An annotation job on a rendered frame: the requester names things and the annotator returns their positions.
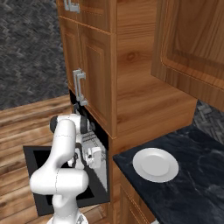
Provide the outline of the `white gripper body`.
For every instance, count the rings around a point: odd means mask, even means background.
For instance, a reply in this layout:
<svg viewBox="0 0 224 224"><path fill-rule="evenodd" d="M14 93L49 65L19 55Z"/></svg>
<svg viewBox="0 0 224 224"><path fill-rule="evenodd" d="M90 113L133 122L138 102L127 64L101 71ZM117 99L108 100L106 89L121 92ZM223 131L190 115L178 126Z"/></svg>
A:
<svg viewBox="0 0 224 224"><path fill-rule="evenodd" d="M102 149L100 147L88 148L86 159L91 169L99 169L102 163Z"/></svg>

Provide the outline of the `black oven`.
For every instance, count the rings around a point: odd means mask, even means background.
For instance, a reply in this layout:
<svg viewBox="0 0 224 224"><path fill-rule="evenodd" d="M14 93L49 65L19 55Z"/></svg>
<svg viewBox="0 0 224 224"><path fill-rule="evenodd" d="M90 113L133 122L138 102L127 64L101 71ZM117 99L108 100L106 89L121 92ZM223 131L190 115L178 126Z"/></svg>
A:
<svg viewBox="0 0 224 224"><path fill-rule="evenodd" d="M85 167L85 171L89 176L89 184L87 190L77 197L78 207L88 207L102 203L110 202L109 190L109 136L101 127L101 125L90 115L90 113L81 106L76 100L75 94L69 91L70 101L73 106L73 112L85 116L93 127L92 130L100 139L101 143L106 148L106 163L99 169L91 169Z"/></svg>

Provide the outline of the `black oven door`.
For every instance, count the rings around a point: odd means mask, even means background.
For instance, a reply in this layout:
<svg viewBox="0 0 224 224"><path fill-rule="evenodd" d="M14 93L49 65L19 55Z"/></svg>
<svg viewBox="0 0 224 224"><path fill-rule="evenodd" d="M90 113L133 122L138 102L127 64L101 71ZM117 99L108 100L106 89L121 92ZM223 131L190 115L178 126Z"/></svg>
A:
<svg viewBox="0 0 224 224"><path fill-rule="evenodd" d="M39 169L48 159L50 146L24 146L24 156L29 176ZM38 216L53 213L52 195L33 194Z"/></svg>

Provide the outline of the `white round plate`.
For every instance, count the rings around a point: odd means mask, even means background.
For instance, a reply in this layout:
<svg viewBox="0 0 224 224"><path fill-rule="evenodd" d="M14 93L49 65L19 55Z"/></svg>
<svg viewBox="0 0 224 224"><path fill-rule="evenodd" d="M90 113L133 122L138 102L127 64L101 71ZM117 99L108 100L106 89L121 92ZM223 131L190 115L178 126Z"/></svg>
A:
<svg viewBox="0 0 224 224"><path fill-rule="evenodd" d="M143 179L154 183L173 180L179 173L179 164L169 152L159 148L145 148L133 157L133 167Z"/></svg>

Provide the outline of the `wide wooden cabinet door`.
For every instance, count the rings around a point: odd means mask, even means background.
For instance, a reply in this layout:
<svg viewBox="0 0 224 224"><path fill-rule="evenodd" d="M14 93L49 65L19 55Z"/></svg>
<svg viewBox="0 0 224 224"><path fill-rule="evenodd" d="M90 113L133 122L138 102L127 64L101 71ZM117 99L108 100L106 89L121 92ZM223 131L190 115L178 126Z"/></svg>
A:
<svg viewBox="0 0 224 224"><path fill-rule="evenodd" d="M86 109L111 136L116 135L116 36L79 25L81 69L84 80Z"/></svg>

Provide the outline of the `narrow wooden cabinet door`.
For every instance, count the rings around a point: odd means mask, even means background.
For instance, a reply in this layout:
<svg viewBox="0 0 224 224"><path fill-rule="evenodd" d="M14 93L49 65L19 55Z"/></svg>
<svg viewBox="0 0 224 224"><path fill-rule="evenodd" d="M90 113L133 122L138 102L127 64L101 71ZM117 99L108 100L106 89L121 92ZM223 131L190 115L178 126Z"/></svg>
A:
<svg viewBox="0 0 224 224"><path fill-rule="evenodd" d="M81 67L81 55L79 50L79 37L77 24L65 17L59 18L59 28L63 44L63 52L66 63L66 76L70 90L77 95L78 90L74 84L73 71Z"/></svg>

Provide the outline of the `short wooden cabinet door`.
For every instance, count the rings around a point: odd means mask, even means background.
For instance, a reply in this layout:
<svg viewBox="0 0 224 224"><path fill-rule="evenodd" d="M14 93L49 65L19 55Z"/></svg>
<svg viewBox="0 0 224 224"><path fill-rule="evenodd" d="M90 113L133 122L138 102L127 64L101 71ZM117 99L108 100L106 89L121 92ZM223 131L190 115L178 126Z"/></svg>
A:
<svg viewBox="0 0 224 224"><path fill-rule="evenodd" d="M77 0L80 13L76 20L105 32L116 33L116 0Z"/></svg>
<svg viewBox="0 0 224 224"><path fill-rule="evenodd" d="M70 10L65 10L64 7L64 0L56 0L57 8L58 8L58 15L65 17L65 18L70 18L72 20L76 19L76 13L71 12Z"/></svg>

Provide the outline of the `wooden base cabinet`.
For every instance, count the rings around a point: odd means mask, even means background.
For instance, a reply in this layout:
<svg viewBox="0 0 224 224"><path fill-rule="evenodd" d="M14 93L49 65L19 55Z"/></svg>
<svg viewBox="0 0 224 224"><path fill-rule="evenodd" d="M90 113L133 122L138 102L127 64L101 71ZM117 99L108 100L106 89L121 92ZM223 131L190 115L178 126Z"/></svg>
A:
<svg viewBox="0 0 224 224"><path fill-rule="evenodd" d="M113 224L152 224L156 220L115 162L111 184Z"/></svg>

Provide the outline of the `tall wooden cabinet housing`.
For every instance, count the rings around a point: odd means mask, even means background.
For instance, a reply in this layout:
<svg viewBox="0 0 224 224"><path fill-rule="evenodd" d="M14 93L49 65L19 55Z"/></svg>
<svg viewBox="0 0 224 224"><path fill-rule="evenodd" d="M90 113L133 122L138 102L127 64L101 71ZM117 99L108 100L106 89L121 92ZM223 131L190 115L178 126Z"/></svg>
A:
<svg viewBox="0 0 224 224"><path fill-rule="evenodd" d="M156 58L157 10L162 0L116 0L116 86L108 155L189 125L197 100L151 75Z"/></svg>

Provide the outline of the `wooden wall cabinet door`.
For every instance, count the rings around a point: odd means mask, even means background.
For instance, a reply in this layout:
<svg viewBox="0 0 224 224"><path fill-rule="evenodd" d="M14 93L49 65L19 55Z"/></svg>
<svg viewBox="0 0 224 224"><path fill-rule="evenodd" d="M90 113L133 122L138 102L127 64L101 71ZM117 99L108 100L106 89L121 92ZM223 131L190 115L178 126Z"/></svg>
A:
<svg viewBox="0 0 224 224"><path fill-rule="evenodd" d="M157 0L151 74L224 112L224 0Z"/></svg>

